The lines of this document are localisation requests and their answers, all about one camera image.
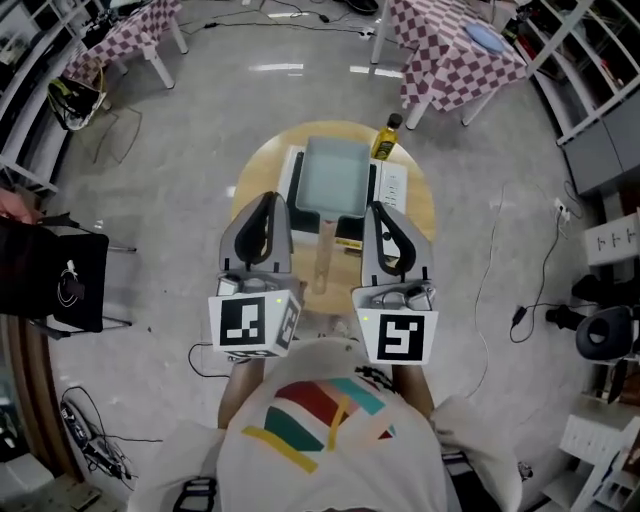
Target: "hand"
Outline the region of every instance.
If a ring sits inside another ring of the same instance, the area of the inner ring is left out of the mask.
[[[42,214],[29,208],[18,194],[0,188],[0,216],[24,224],[35,224]]]

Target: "pan handle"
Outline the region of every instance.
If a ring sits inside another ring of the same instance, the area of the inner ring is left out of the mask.
[[[337,221],[320,219],[316,263],[313,269],[313,283],[311,285],[311,291],[316,295],[322,295],[327,289],[329,267],[331,266],[331,255],[333,254],[333,243],[336,237],[337,227]]]

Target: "pink checkered tablecloth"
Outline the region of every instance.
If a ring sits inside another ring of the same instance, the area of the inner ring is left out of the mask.
[[[180,9],[180,0],[153,0],[118,23],[93,48],[76,49],[63,74],[92,83],[101,67],[143,46],[156,46],[169,21]]]
[[[506,50],[499,55],[469,37],[469,22],[495,30],[464,0],[387,1],[398,43],[417,47],[403,69],[400,94],[405,108],[430,102],[449,111],[525,78],[524,60],[502,36]]]

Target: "cooking oil bottle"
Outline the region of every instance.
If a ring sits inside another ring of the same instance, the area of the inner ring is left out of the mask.
[[[402,116],[400,114],[391,114],[387,121],[387,126],[382,128],[376,137],[376,141],[371,148],[371,158],[378,160],[386,160],[389,158],[393,146],[398,142],[398,132],[402,124]]]

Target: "round wooden table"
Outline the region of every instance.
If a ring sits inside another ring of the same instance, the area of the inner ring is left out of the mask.
[[[377,131],[348,121],[316,121],[305,123],[273,137],[251,157],[245,166],[233,198],[232,218],[254,198],[278,189],[278,179],[289,146],[306,146],[309,136],[340,137],[372,145]],[[436,230],[435,210],[431,189],[413,158],[399,144],[393,149],[389,162],[408,169],[407,216],[418,229],[433,241]],[[294,243],[293,272],[301,281],[311,283],[315,263],[315,246]],[[353,311],[351,290],[360,286],[360,257],[336,248],[331,260],[327,289],[316,295],[307,286],[304,308],[328,314]]]

